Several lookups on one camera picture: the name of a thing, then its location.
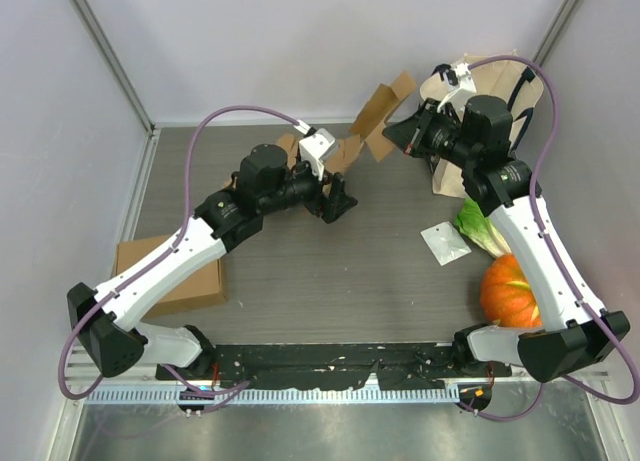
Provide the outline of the brown cardboard sheet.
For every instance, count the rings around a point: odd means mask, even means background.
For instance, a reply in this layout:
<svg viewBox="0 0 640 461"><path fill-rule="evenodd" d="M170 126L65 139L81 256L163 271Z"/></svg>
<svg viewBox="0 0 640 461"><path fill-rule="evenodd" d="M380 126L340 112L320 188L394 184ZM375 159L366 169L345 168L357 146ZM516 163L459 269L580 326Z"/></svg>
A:
<svg viewBox="0 0 640 461"><path fill-rule="evenodd" d="M381 83L371 95L355 121L348 129L348 135L333 135L337 150L325 163L330 173L340 173L345 179L348 171L359 164L359 158L367 150L375 162L382 161L395 150L382 131L390 117L400 105L416 90L417 85L408 71L403 70L389 84Z"/></svg>

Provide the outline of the brown cardboard box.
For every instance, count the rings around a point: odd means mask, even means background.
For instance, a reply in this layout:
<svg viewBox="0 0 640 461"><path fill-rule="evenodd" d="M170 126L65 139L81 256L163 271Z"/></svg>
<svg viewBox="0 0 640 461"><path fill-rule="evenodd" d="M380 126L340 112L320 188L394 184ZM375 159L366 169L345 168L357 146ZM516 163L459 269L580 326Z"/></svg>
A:
<svg viewBox="0 0 640 461"><path fill-rule="evenodd" d="M159 236L129 241L117 248L116 283L130 279L160 255L167 257L109 301L121 326L158 317L221 305L227 301L222 241L208 234L191 234L168 252L174 237Z"/></svg>

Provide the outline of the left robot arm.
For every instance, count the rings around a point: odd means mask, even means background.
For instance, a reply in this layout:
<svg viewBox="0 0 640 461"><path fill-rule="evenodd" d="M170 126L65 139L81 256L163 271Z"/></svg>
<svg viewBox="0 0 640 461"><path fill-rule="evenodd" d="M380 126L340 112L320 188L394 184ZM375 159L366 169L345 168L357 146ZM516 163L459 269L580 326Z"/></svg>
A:
<svg viewBox="0 0 640 461"><path fill-rule="evenodd" d="M213 356L200 331L147 325L143 318L194 272L257 234L265 216L302 205L332 223L355 207L343 176L325 166L338 149L338 142L315 133L299 141L290 165L283 148L254 147L231 185L210 195L174 236L98 287L73 287L67 294L73 332L100 374L116 377L145 361L172 365L193 380L205 378Z"/></svg>

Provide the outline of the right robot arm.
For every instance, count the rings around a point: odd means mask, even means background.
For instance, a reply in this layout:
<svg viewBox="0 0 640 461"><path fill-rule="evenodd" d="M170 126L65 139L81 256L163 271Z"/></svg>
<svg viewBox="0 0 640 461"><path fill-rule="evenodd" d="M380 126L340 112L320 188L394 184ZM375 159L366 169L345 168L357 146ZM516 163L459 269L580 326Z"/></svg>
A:
<svg viewBox="0 0 640 461"><path fill-rule="evenodd" d="M629 332L629 320L604 306L559 240L531 169L510 153L513 118L506 103L476 95L460 121L437 107L428 99L383 134L408 156L437 156L461 169L465 192L504 237L529 282L542 323L468 328L451 352L453 367L472 376L488 361L509 363L547 383L603 361Z"/></svg>

